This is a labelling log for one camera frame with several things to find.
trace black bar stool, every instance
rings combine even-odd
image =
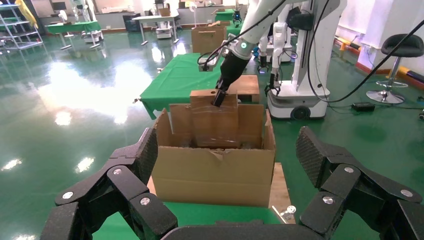
[[[407,34],[397,34],[389,37],[381,48],[381,52],[385,55],[388,55],[398,43],[406,36]],[[392,88],[406,88],[408,84],[396,82],[395,77],[398,73],[399,67],[401,66],[402,58],[417,58],[424,55],[424,42],[417,36],[412,35],[406,41],[400,45],[400,47],[393,53],[392,56],[395,56],[393,68],[391,69],[390,76],[386,81],[378,81],[377,84],[385,87],[384,90],[374,90],[368,91],[366,95],[368,98],[385,104],[401,104],[404,102],[405,98],[401,95],[394,94]]]

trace green tablecloth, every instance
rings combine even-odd
[[[233,20],[233,9],[225,9],[225,11],[217,11],[215,12],[215,22],[216,21],[232,21]]]
[[[92,32],[101,30],[97,21],[76,22],[73,24],[63,25],[63,23],[47,26],[47,31],[51,34],[60,34],[66,32]]]
[[[190,103],[192,90],[215,88],[221,75],[221,63],[213,71],[201,72],[197,64],[199,57],[200,53],[177,55],[140,95],[141,102],[152,118],[155,118],[154,110],[162,111],[169,104]]]

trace green table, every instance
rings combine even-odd
[[[169,104],[190,103],[192,90],[215,88],[222,59],[213,71],[199,71],[199,57],[200,53],[177,55],[140,95],[150,117],[154,119],[153,111],[162,111]]]
[[[277,217],[268,208],[248,206],[223,206],[165,202],[178,219],[178,226],[212,225],[216,221],[250,222],[263,220],[264,224],[279,224]],[[119,213],[110,216],[99,231],[95,240],[138,240],[131,228]]]
[[[102,28],[100,27],[99,22],[97,21],[83,21],[83,22],[76,22],[73,24],[63,24],[63,23],[57,23],[48,25],[47,31],[51,34],[58,34],[60,36],[60,39],[62,40],[63,47],[61,47],[61,50],[69,49],[72,47],[72,40],[69,38],[70,45],[67,45],[65,42],[64,37],[62,36],[62,33],[69,33],[69,32],[86,32],[90,33],[93,46],[90,48],[95,48],[100,46],[99,43],[96,44],[96,41],[93,36],[94,31],[100,31]]]
[[[97,21],[85,21],[85,22],[76,22],[73,24],[63,24],[57,23],[47,26],[47,31],[51,34],[61,34],[67,32],[93,32],[100,31],[102,28],[100,27],[99,22]]]
[[[233,20],[233,9],[225,9],[225,11],[217,11],[215,12],[215,22],[216,21],[232,21]]]

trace power adapter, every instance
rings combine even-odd
[[[355,102],[350,107],[357,112],[374,112],[374,109],[376,109],[376,105],[368,101]]]

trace white table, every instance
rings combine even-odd
[[[138,16],[133,18],[132,20],[134,21],[138,21],[140,23],[140,29],[141,29],[141,35],[143,37],[143,43],[141,44],[142,46],[146,45],[148,43],[148,41],[146,41],[145,39],[145,33],[143,32],[143,24],[146,23],[159,23],[159,22],[172,22],[173,24],[173,35],[175,37],[175,40],[173,41],[174,44],[176,44],[179,39],[177,38],[177,29],[175,26],[175,17],[177,17],[178,15],[172,15],[172,16],[157,16],[157,15],[153,15],[153,16]]]

